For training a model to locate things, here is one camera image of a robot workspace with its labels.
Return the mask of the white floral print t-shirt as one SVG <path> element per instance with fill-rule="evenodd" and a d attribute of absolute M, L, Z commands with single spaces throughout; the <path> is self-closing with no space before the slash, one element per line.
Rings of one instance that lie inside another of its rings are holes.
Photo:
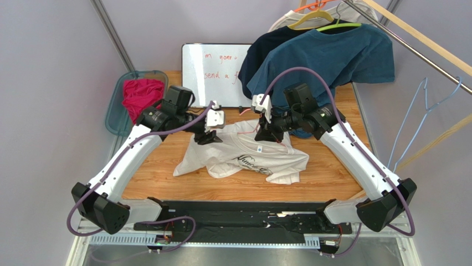
<path fill-rule="evenodd" d="M 269 183 L 290 185 L 299 182 L 299 173 L 306 170 L 310 156 L 293 148 L 288 134 L 284 134 L 282 141 L 287 147 L 275 142 L 255 141 L 255 134 L 238 135 L 238 132 L 252 131 L 257 121 L 239 121 L 217 130 L 222 143 L 198 145 L 191 140 L 173 176 L 182 176 L 205 167 L 214 178 L 225 178 L 240 170 L 249 170 L 265 175 Z"/>

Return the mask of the pink wire hanger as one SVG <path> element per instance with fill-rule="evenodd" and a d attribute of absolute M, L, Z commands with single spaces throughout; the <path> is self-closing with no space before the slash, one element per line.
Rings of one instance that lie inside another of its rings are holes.
<path fill-rule="evenodd" d="M 239 112 L 239 116 L 242 116 L 244 115 L 245 113 L 251 111 L 251 108 L 242 108 L 242 110 Z M 242 132 L 238 132 L 238 135 L 239 134 L 256 134 L 259 130 L 259 122 L 257 121 L 254 128 L 252 129 L 252 131 L 242 131 Z M 280 140 L 276 140 L 276 142 L 278 145 L 280 146 L 283 146 L 283 147 L 287 147 L 284 143 L 282 143 Z"/>

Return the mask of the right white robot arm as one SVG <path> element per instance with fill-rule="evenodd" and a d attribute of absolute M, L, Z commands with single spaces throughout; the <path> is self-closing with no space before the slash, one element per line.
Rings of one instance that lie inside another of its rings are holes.
<path fill-rule="evenodd" d="M 255 140 L 281 142 L 286 132 L 309 132 L 331 150 L 366 194 L 363 198 L 328 201 L 322 208 L 325 220 L 332 224 L 362 223 L 380 232 L 393 228 L 393 220 L 402 213 L 411 217 L 408 206 L 417 190 L 412 179 L 399 178 L 380 162 L 339 110 L 332 104 L 319 106 L 306 84 L 296 84 L 284 95 L 289 109 L 280 115 L 272 111 L 270 96 L 253 96 L 251 109 L 260 114 Z"/>

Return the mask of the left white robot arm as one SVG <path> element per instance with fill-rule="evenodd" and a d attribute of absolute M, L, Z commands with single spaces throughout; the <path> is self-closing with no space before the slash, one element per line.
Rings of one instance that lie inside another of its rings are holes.
<path fill-rule="evenodd" d="M 76 236 L 71 218 L 78 212 L 98 227 L 98 232 L 119 232 L 127 224 L 150 224 L 158 220 L 162 203 L 152 197 L 123 199 L 122 194 L 135 172 L 148 155 L 163 143 L 168 135 L 184 131 L 206 145 L 221 142 L 215 129 L 225 126 L 225 113 L 216 101 L 210 101 L 199 114 L 189 111 L 195 100 L 192 90 L 170 86 L 162 99 L 145 108 L 132 127 L 126 141 L 106 166 L 88 183 L 78 182 L 71 190 L 75 205 L 67 217 L 67 228 Z"/>

